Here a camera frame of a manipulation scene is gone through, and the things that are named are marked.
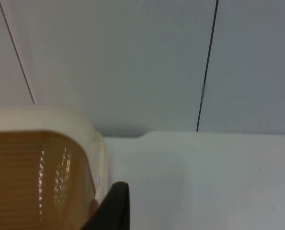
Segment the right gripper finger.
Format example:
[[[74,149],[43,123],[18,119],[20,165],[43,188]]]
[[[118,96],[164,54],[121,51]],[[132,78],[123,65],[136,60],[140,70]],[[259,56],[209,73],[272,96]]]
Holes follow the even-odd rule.
[[[126,182],[115,182],[83,230],[130,230],[130,192]]]

